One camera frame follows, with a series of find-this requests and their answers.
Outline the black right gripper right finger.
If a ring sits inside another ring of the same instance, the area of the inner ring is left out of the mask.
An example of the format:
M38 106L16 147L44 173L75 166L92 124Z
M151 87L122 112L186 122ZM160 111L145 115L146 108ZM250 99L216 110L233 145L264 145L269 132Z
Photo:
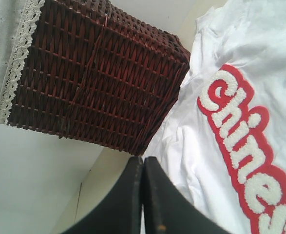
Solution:
M143 211L147 234L226 234L177 190L157 158L144 160Z

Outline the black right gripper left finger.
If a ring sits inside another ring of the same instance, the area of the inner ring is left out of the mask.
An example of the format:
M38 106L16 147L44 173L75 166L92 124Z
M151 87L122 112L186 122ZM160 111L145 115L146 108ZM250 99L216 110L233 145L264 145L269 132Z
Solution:
M129 158L113 188L103 200L65 234L139 234L141 230L141 178L143 162Z

